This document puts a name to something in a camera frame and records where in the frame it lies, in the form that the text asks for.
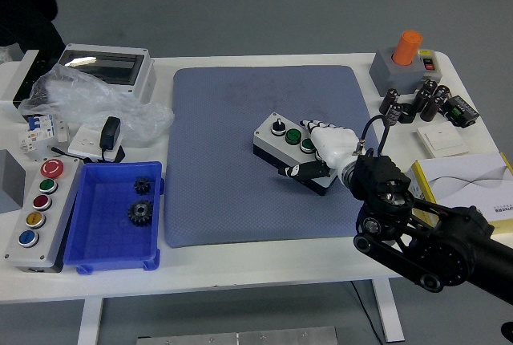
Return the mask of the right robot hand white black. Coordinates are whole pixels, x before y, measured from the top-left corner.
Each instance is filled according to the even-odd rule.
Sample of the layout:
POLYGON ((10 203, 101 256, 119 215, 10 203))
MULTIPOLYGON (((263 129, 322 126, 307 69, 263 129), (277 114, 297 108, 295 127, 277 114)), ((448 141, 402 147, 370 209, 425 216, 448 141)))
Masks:
POLYGON ((297 181, 329 177, 333 170, 342 181, 344 172, 354 166, 357 156, 354 151, 359 142, 350 128, 338 127, 319 120, 302 120, 300 125, 310 133, 310 139, 321 161, 296 164, 279 168, 278 173, 297 181))

